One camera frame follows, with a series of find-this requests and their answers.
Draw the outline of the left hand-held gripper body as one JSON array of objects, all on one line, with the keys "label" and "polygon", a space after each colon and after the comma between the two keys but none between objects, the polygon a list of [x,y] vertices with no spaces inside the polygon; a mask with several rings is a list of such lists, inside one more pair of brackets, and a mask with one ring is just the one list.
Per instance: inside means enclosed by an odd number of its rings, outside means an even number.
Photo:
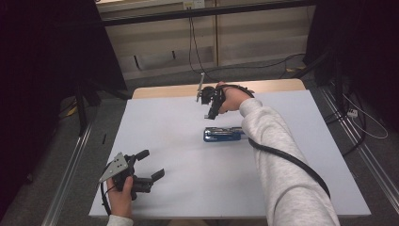
[{"label": "left hand-held gripper body", "polygon": [[99,183],[111,178],[118,191],[122,191],[125,179],[132,176],[134,179],[131,191],[132,200],[137,197],[137,193],[150,193],[153,185],[152,178],[139,178],[135,176],[135,154],[127,155],[118,153],[112,161],[104,168],[104,172],[99,179]]}]

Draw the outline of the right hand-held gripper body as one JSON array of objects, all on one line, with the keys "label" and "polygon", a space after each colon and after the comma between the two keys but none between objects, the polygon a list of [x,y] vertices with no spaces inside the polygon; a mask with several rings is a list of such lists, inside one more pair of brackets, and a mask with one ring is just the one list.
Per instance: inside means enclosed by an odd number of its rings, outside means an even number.
[{"label": "right hand-held gripper body", "polygon": [[222,88],[212,86],[204,87],[204,78],[206,73],[200,73],[200,81],[197,89],[196,102],[202,105],[210,105],[214,108],[220,108],[226,100]]}]

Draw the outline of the blue stapler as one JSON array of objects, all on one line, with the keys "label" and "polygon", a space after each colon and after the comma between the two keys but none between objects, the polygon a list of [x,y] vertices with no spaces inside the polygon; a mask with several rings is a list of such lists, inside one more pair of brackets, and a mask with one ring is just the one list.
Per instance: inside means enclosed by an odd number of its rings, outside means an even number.
[{"label": "blue stapler", "polygon": [[236,141],[245,137],[241,127],[206,127],[203,131],[205,142]]}]

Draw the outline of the person's right hand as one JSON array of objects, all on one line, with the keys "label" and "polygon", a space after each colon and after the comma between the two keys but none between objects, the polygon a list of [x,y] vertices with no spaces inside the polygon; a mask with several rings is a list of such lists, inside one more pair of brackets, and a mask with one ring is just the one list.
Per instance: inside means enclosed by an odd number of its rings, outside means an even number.
[{"label": "person's right hand", "polygon": [[246,92],[234,87],[233,85],[227,85],[224,82],[219,82],[216,86],[222,87],[226,97],[226,100],[218,110],[219,114],[224,114],[228,111],[236,111],[239,109],[241,103],[251,98],[251,96]]}]

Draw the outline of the person's left hand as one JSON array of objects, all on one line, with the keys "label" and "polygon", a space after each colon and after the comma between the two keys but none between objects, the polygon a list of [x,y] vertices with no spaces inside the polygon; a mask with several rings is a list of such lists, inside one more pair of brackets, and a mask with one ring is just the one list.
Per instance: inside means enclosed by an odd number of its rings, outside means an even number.
[{"label": "person's left hand", "polygon": [[122,191],[118,191],[112,179],[106,181],[111,214],[123,218],[132,217],[132,196],[134,180],[131,176],[125,179]]}]

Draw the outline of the white table mat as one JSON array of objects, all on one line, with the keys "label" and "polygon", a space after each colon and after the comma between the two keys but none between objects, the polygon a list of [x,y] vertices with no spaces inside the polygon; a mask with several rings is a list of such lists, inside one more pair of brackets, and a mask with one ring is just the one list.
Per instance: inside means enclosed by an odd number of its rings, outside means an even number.
[{"label": "white table mat", "polygon": [[[367,216],[369,207],[307,90],[258,94],[284,118],[310,167],[327,183],[341,218]],[[238,112],[205,119],[209,108],[192,96],[132,99],[111,153],[149,156],[136,162],[138,177],[165,175],[133,202],[135,218],[264,218],[264,197],[252,147],[244,139],[206,142],[210,126],[240,125]]]}]

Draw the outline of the wooden table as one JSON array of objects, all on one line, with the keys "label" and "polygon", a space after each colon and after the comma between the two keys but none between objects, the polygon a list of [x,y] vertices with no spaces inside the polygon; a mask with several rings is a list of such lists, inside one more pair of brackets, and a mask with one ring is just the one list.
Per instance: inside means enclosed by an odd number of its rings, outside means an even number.
[{"label": "wooden table", "polygon": [[[300,79],[272,79],[259,81],[232,82],[233,85],[248,88],[255,93],[305,90]],[[198,85],[178,85],[165,87],[138,88],[133,92],[133,99],[167,98],[167,97],[196,97]]]}]

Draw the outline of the black metal stand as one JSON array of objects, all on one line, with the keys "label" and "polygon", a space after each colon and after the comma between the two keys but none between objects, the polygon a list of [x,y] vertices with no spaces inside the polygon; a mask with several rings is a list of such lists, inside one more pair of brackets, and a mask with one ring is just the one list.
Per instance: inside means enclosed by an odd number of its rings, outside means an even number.
[{"label": "black metal stand", "polygon": [[88,118],[85,103],[90,106],[97,106],[101,103],[101,98],[97,93],[96,85],[93,81],[85,79],[79,80],[75,86],[76,107],[79,116],[79,136],[81,137],[88,128]]}]

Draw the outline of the black horizontal bar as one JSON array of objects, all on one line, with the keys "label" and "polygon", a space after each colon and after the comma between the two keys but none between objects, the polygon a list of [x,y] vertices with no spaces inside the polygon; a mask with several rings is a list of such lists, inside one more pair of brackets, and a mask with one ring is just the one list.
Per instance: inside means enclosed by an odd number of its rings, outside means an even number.
[{"label": "black horizontal bar", "polygon": [[123,16],[104,19],[100,26],[116,26],[125,24],[143,24],[177,19],[188,19],[204,16],[226,15],[233,13],[244,13],[261,10],[274,10],[286,8],[300,8],[315,6],[318,0],[278,0],[269,3],[244,4],[226,7],[187,9],[172,12],[154,13],[150,15]]}]

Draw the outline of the black curtain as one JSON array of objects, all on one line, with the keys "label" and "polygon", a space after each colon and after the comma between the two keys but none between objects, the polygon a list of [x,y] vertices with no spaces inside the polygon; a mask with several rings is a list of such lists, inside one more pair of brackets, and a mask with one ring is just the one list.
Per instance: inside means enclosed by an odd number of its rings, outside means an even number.
[{"label": "black curtain", "polygon": [[340,61],[353,88],[399,132],[399,0],[316,0],[303,62],[325,52],[333,59],[319,68],[317,83]]},{"label": "black curtain", "polygon": [[124,90],[98,0],[0,0],[0,220],[37,166],[60,103]]}]

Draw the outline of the aluminium floor rail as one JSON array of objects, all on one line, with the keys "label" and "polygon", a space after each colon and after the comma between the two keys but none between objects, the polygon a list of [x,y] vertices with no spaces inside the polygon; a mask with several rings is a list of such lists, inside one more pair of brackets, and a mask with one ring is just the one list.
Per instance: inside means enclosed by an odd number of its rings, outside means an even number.
[{"label": "aluminium floor rail", "polygon": [[64,171],[61,182],[56,189],[56,194],[53,197],[50,207],[48,208],[41,226],[56,226],[61,215],[64,203],[71,190],[72,181],[74,179],[76,170],[80,163],[82,154],[87,146],[87,142],[91,133],[92,123],[90,122],[83,132],[79,135],[72,157]]},{"label": "aluminium floor rail", "polygon": [[[339,109],[339,98],[335,96],[331,88],[320,88],[320,91],[331,109],[331,112],[325,116],[326,124],[331,125],[336,123],[340,125],[353,144],[348,151],[342,152],[343,157],[352,156],[355,153],[361,157],[373,175],[374,180],[384,192],[392,208],[399,216],[399,186],[383,169],[372,149],[365,142],[367,137],[387,141],[389,137],[388,130],[380,121],[363,109],[361,101],[357,96],[355,96],[356,101],[353,102],[349,95],[343,94],[343,109]],[[346,115],[350,108],[358,111],[359,116],[357,118],[350,118]]]}]

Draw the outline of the white wall socket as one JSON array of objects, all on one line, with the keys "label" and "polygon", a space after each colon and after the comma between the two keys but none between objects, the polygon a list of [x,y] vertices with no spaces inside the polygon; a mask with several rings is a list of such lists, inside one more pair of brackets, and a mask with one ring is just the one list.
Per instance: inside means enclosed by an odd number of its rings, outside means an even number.
[{"label": "white wall socket", "polygon": [[183,0],[184,9],[205,8],[205,0]]}]

